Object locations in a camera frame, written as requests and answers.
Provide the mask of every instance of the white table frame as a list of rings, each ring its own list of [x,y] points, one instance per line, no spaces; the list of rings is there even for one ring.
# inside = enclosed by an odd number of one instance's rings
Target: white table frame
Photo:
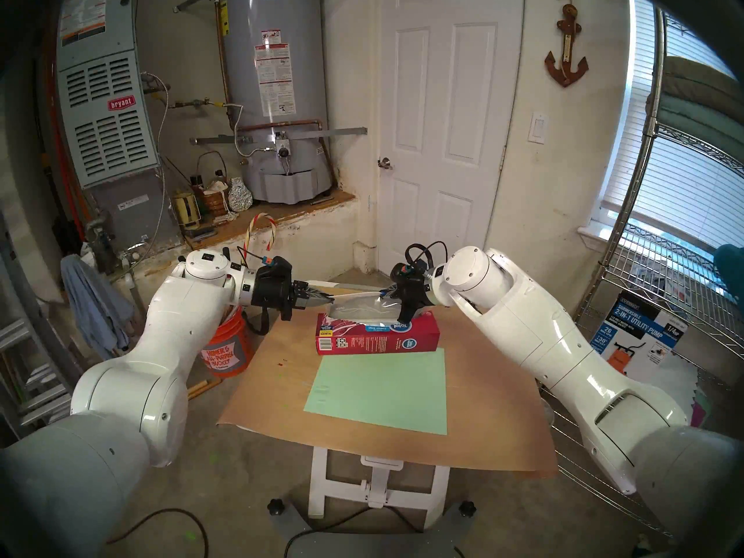
[[[449,483],[449,466],[436,466],[430,493],[406,492],[388,489],[390,472],[403,468],[403,461],[388,460],[381,457],[361,456],[364,466],[371,466],[372,479],[368,483],[349,484],[326,478],[328,469],[328,449],[312,450],[312,469],[310,471],[310,503],[307,508],[309,518],[323,518],[325,498],[340,498],[364,502],[372,508],[395,506],[398,508],[415,508],[426,510],[424,530],[428,530],[444,512],[444,498]]]

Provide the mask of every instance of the anchor decoration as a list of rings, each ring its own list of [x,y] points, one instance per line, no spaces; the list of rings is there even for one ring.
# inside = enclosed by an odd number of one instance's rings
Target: anchor decoration
[[[574,40],[581,33],[581,26],[576,23],[578,14],[579,11],[573,4],[566,4],[563,6],[564,19],[556,23],[558,29],[563,33],[563,58],[560,67],[557,68],[555,66],[556,60],[553,57],[552,51],[549,51],[548,56],[545,57],[545,67],[548,68],[548,73],[564,88],[577,82],[589,70],[589,64],[586,62],[586,58],[582,57],[577,70],[575,72],[571,71],[571,55],[574,49]]]

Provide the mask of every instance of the green paper sheet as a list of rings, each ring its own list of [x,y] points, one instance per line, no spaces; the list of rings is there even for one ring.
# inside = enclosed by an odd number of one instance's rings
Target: green paper sheet
[[[444,349],[324,356],[305,412],[446,435]]]

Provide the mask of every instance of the light switch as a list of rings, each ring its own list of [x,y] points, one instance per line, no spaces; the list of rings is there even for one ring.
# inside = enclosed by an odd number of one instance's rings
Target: light switch
[[[547,129],[548,116],[539,112],[533,112],[532,121],[530,122],[530,133],[527,136],[527,141],[533,141],[535,144],[544,144]]]

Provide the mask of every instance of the water heater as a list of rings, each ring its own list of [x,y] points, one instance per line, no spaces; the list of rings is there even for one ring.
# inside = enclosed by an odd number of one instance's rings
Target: water heater
[[[229,101],[243,105],[241,152],[272,148],[244,161],[246,185],[258,199],[287,204],[328,190],[329,163],[312,137],[327,124],[321,0],[220,5]]]
[[[57,87],[82,187],[158,166],[137,62],[136,0],[64,0]]]

